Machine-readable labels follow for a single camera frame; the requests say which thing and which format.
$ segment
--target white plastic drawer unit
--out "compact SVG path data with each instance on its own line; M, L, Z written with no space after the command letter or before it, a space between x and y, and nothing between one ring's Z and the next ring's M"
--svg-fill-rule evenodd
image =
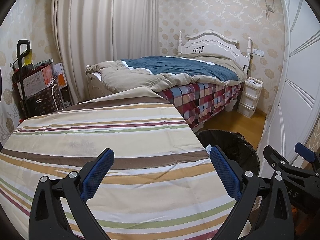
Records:
M243 92L250 96L258 98L261 93L262 85L262 81L249 77L248 80L245 82Z
M254 114L255 111L256 111L256 109L254 107L244 105L241 102L239 103L238 112L243 114L244 116L250 118Z
M257 106L258 99L258 97L253 97L252 95L243 92L240 103L255 108Z

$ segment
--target white label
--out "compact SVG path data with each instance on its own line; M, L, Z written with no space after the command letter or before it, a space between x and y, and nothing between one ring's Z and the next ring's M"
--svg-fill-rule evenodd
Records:
M212 147L211 147L210 144L208 144L208 146L205 148L205 150L207 151L207 153L208 153L209 155L210 155L211 149L212 149Z
M24 92L26 97L29 97L31 95L34 95L38 92L40 92L41 90L46 88L45 82L44 82L44 77L42 74L42 71L39 71L27 78L23 79L23 87L24 87ZM23 98L22 96L22 92L21 92L21 84L20 82L18 83L18 89L19 89L19 93L21 98Z

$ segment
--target wooden floor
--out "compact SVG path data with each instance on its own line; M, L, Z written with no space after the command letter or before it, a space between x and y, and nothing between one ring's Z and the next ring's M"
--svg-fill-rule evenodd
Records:
M221 111L210 120L204 122L202 130L219 129L241 133L245 139L257 150L261 139L266 114L256 111L251 118L245 117L236 110L231 112Z

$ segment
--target blue comforter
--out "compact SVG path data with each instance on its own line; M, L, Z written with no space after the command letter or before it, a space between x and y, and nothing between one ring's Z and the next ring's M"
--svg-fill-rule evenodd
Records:
M228 80L239 81L237 74L226 67L217 64L209 65L207 63L196 60L161 56L122 60L127 63L128 67L132 67L134 69L146 68L150 70L154 75L161 73L187 73L190 76L212 76L218 78L223 82Z

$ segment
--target cardboard box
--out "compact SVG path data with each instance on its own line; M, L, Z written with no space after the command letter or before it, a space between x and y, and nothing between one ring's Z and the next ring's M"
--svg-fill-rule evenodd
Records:
M40 92L41 90L47 88L50 85L52 79L53 75L50 65L44 67L42 70L34 73L33 75L24 78L23 87L26 97L34 95ZM18 82L18 89L22 98L20 82Z
M68 85L66 76L64 74L62 63L53 66L53 71L58 75L59 87L64 88Z

